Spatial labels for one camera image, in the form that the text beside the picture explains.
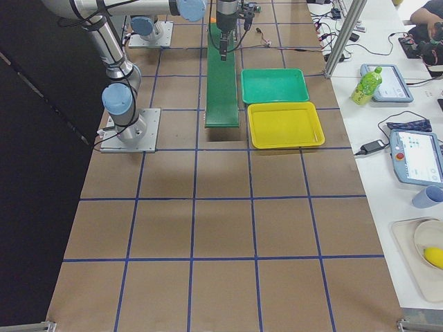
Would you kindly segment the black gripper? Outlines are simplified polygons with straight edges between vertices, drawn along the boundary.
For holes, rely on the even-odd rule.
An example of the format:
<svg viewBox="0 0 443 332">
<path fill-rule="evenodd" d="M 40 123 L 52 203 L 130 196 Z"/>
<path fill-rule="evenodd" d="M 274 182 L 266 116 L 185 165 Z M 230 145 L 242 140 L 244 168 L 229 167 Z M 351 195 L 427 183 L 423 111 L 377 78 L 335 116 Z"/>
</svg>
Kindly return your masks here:
<svg viewBox="0 0 443 332">
<path fill-rule="evenodd" d="M 219 39 L 219 55 L 221 61 L 226 61 L 228 53 L 228 33 L 235 28 L 238 13 L 238 1 L 217 0 L 216 21 L 222 31 Z"/>
</svg>

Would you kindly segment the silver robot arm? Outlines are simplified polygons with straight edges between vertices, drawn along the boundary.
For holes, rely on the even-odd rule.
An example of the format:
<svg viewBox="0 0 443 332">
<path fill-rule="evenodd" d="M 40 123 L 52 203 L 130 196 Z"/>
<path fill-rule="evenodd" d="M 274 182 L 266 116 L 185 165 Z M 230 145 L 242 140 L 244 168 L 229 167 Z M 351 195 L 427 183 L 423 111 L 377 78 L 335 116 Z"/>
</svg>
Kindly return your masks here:
<svg viewBox="0 0 443 332">
<path fill-rule="evenodd" d="M 141 71 L 130 62 L 109 18 L 129 15 L 152 18 L 174 15 L 187 21 L 204 17 L 205 1 L 44 1 L 61 19 L 89 33 L 105 65 L 110 85 L 102 92 L 102 103 L 114 124 L 99 143 L 102 152 L 152 151 L 156 146 L 159 109 L 142 110 L 136 106 Z"/>
<path fill-rule="evenodd" d="M 216 28 L 219 29 L 218 42 L 215 42 L 213 29 L 210 27 L 210 42 L 222 61 L 228 59 L 228 54 L 234 50 L 229 49 L 231 35 L 236 29 L 237 21 L 243 15 L 243 3 L 241 1 L 216 1 Z M 206 12 L 205 1 L 171 1 L 170 11 L 188 21 L 202 19 Z M 131 48 L 168 48 L 171 44 L 173 23 L 171 21 L 159 21 L 157 14 L 132 15 L 130 20 L 132 29 L 129 38 Z"/>
</svg>

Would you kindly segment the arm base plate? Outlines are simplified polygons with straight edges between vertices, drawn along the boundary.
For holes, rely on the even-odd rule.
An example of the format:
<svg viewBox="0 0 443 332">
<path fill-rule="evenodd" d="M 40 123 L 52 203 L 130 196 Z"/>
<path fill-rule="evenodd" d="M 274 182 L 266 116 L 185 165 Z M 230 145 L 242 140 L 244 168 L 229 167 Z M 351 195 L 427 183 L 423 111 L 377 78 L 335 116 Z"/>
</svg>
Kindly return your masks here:
<svg viewBox="0 0 443 332">
<path fill-rule="evenodd" d="M 111 116 L 107 118 L 107 126 L 111 127 L 103 134 L 100 143 L 102 153 L 154 153 L 161 119 L 160 109 L 138 109 L 138 120 L 122 133 L 117 134 Z"/>
<path fill-rule="evenodd" d="M 153 22 L 148 17 L 134 17 L 131 21 L 133 35 L 130 48 L 169 48 L 172 41 L 171 21 Z"/>
</svg>

